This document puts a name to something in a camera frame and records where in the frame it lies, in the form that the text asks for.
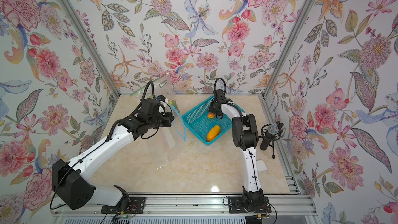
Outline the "red mango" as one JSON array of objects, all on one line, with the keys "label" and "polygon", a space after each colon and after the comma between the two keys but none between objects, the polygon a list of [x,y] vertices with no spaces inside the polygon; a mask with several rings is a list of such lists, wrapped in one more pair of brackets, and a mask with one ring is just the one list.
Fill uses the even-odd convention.
[{"label": "red mango", "polygon": [[215,117],[215,114],[213,113],[208,113],[207,118],[212,119]]}]

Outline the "yellow mango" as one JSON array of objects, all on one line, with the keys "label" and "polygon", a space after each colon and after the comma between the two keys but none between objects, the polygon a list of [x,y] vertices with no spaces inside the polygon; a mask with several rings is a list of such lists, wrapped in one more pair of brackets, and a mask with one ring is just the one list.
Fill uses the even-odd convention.
[{"label": "yellow mango", "polygon": [[207,134],[206,141],[212,142],[219,135],[220,131],[221,128],[219,125],[213,126]]}]

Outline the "clear blue-zipper zip bag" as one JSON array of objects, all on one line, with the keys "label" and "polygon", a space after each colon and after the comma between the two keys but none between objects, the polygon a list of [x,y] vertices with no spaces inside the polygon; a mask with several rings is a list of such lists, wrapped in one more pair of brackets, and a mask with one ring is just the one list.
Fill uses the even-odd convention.
[{"label": "clear blue-zipper zip bag", "polygon": [[174,120],[169,128],[162,128],[162,133],[170,149],[180,147],[187,140],[187,132],[184,122],[178,109],[175,107],[175,100],[165,99],[167,104],[166,113],[172,113]]}]

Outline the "clear green-print zip bag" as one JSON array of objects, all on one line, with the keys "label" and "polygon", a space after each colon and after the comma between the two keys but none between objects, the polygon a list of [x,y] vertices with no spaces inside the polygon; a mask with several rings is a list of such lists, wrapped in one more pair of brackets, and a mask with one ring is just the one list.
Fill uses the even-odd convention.
[{"label": "clear green-print zip bag", "polygon": [[138,110],[141,107],[141,101],[143,99],[155,99],[156,96],[159,95],[163,95],[169,100],[176,101],[171,73],[166,73],[165,75],[160,76],[154,80],[145,80],[143,86],[130,94],[130,97],[132,97],[135,102],[135,108],[132,111],[132,115],[138,114]]}]

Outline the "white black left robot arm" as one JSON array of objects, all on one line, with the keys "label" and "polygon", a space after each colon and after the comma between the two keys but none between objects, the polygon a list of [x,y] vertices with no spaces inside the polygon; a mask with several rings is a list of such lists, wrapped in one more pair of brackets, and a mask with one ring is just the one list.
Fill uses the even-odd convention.
[{"label": "white black left robot arm", "polygon": [[126,145],[143,138],[149,130],[171,127],[173,121],[166,97],[142,99],[133,113],[114,122],[108,136],[67,162],[58,160],[52,166],[52,189],[62,200],[61,206],[76,210],[86,205],[104,205],[117,212],[127,210],[131,200],[123,188],[95,186],[89,183],[90,178]]}]

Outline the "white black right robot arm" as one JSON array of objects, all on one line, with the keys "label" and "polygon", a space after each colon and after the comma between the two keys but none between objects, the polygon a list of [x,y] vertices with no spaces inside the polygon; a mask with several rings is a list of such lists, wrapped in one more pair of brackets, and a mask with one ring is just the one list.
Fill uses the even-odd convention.
[{"label": "white black right robot arm", "polygon": [[209,112],[217,117],[227,116],[232,121],[232,139],[235,147],[241,151],[244,169],[241,198],[244,209],[253,213],[264,204],[264,193],[257,168],[259,135],[256,118],[253,114],[244,113],[231,99],[226,97],[222,89],[214,90]]}]

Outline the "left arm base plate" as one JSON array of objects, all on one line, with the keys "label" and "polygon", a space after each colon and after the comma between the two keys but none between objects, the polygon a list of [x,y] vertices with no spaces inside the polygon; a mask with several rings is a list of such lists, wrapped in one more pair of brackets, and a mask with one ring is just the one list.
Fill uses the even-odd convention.
[{"label": "left arm base plate", "polygon": [[145,203],[145,197],[129,197],[129,199],[121,199],[116,206],[103,205],[101,214],[142,214]]}]

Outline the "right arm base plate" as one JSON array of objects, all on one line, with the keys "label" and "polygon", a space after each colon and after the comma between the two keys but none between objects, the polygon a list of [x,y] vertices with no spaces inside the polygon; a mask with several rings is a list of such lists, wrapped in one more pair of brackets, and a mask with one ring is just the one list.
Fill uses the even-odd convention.
[{"label": "right arm base plate", "polygon": [[228,196],[223,201],[230,214],[271,214],[272,207],[268,197],[263,197],[262,202],[250,202],[242,196]]}]

